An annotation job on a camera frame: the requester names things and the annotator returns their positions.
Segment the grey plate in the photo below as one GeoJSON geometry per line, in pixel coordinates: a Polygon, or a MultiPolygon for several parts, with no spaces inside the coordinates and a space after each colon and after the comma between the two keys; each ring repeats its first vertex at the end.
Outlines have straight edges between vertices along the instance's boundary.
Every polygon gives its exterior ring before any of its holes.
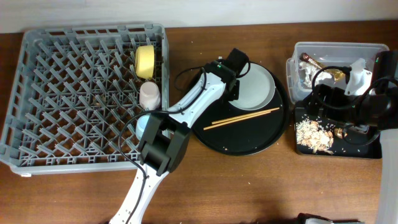
{"type": "Polygon", "coordinates": [[[229,102],[235,108],[254,111],[273,99],[275,81],[271,73],[261,65],[251,62],[249,72],[238,80],[239,98],[229,102]]]}

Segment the gold snack wrapper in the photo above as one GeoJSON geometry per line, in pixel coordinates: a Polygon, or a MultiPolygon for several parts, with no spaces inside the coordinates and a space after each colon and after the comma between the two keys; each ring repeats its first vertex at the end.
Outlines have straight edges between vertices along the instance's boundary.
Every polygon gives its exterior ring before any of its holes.
{"type": "MultiPolygon", "coordinates": [[[[302,53],[299,56],[299,59],[303,62],[310,64],[311,66],[315,67],[318,70],[326,67],[326,65],[311,58],[311,56],[309,56],[307,53],[302,53]]],[[[325,71],[331,74],[336,82],[345,77],[345,74],[341,70],[338,70],[337,68],[329,68],[326,69],[325,71]]]]}

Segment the wooden chopstick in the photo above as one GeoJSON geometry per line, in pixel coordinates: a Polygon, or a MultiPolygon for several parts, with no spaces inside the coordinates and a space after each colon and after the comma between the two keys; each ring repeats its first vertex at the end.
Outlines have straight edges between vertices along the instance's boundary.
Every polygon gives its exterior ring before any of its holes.
{"type": "Polygon", "coordinates": [[[222,123],[218,123],[218,124],[214,124],[212,126],[205,127],[205,128],[203,128],[203,130],[206,131],[206,130],[209,130],[209,129],[218,128],[220,126],[226,126],[227,124],[237,123],[237,122],[244,121],[244,120],[247,120],[247,119],[256,118],[258,116],[263,116],[263,115],[266,115],[266,114],[269,114],[269,113],[271,113],[271,112],[268,111],[268,112],[263,112],[263,113],[260,113],[260,114],[245,116],[243,118],[238,118],[238,119],[234,119],[234,120],[231,120],[231,121],[225,121],[225,122],[222,122],[222,123]]]}
{"type": "Polygon", "coordinates": [[[271,108],[271,109],[268,109],[268,110],[262,110],[262,111],[258,111],[258,112],[253,112],[253,113],[248,113],[248,114],[243,114],[243,115],[239,115],[239,116],[234,116],[234,117],[230,117],[230,118],[226,118],[226,119],[213,121],[213,122],[211,122],[211,124],[224,123],[224,122],[227,122],[227,121],[232,121],[232,120],[235,120],[235,119],[244,118],[244,117],[252,116],[252,115],[258,115],[258,114],[262,114],[262,113],[265,113],[265,112],[271,112],[271,111],[275,111],[275,110],[278,110],[278,109],[279,109],[279,107],[271,108]]]}

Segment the food scraps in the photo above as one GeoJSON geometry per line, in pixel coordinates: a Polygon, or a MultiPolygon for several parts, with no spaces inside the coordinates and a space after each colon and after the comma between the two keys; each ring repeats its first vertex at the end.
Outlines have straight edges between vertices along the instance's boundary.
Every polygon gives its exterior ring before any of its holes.
{"type": "Polygon", "coordinates": [[[326,127],[321,125],[320,120],[310,120],[308,118],[295,123],[296,143],[308,147],[313,154],[325,152],[333,155],[331,150],[334,138],[342,139],[347,134],[343,134],[342,128],[336,128],[334,124],[327,123],[326,127]]]}

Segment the white tissue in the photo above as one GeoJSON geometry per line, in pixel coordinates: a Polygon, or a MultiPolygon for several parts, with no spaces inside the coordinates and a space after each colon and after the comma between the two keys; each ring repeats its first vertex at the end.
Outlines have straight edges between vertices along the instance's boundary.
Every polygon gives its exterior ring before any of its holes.
{"type": "MultiPolygon", "coordinates": [[[[300,71],[303,71],[305,74],[304,80],[303,80],[304,86],[307,88],[311,88],[313,77],[319,71],[319,68],[317,68],[314,65],[311,65],[307,62],[300,62],[299,69],[300,69],[300,71]]],[[[320,82],[323,82],[325,80],[328,81],[328,80],[332,80],[332,79],[333,79],[333,77],[331,74],[329,74],[327,72],[321,72],[317,76],[317,79],[315,80],[315,85],[318,85],[318,84],[320,84],[320,82]]]]}

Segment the pink cup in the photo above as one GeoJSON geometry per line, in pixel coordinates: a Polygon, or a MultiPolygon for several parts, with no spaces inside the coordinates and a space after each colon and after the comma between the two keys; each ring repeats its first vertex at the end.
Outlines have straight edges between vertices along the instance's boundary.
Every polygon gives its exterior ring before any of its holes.
{"type": "Polygon", "coordinates": [[[139,103],[144,110],[155,110],[160,106],[160,90],[154,82],[141,85],[139,103]]]}

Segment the yellow bowl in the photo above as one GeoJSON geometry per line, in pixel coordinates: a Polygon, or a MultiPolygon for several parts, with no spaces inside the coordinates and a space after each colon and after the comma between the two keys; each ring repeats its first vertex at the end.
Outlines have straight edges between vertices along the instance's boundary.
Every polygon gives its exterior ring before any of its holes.
{"type": "Polygon", "coordinates": [[[136,50],[135,72],[140,78],[153,77],[155,65],[155,51],[153,45],[140,46],[136,50]]]}

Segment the blue cup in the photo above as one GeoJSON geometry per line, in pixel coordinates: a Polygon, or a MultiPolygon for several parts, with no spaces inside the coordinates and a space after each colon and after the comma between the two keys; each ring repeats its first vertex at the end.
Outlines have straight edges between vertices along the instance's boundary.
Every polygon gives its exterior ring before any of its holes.
{"type": "Polygon", "coordinates": [[[142,136],[144,134],[144,131],[145,131],[145,128],[147,126],[149,118],[150,118],[150,116],[147,114],[147,115],[141,116],[137,120],[137,123],[136,123],[136,138],[139,141],[141,140],[141,138],[142,138],[142,136]]]}

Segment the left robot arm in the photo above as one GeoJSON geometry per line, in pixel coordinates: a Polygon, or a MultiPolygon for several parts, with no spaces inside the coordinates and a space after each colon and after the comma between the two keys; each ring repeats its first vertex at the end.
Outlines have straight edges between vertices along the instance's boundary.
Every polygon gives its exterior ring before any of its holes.
{"type": "Polygon", "coordinates": [[[249,70],[249,57],[233,49],[226,59],[200,67],[189,92],[167,110],[149,110],[131,118],[122,130],[141,116],[148,122],[137,147],[137,173],[120,209],[111,223],[141,223],[155,191],[181,163],[187,151],[192,126],[201,114],[221,98],[237,99],[239,78],[249,70]]]}

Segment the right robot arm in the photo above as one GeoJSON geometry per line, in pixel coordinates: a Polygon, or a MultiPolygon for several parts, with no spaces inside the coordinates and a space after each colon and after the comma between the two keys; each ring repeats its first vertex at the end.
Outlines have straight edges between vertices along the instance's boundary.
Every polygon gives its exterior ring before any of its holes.
{"type": "Polygon", "coordinates": [[[382,153],[381,191],[377,223],[397,223],[397,51],[376,54],[371,83],[364,93],[352,95],[325,84],[312,83],[312,92],[302,100],[311,115],[343,125],[343,132],[355,126],[369,126],[373,136],[363,142],[345,143],[365,146],[379,142],[382,153]]]}

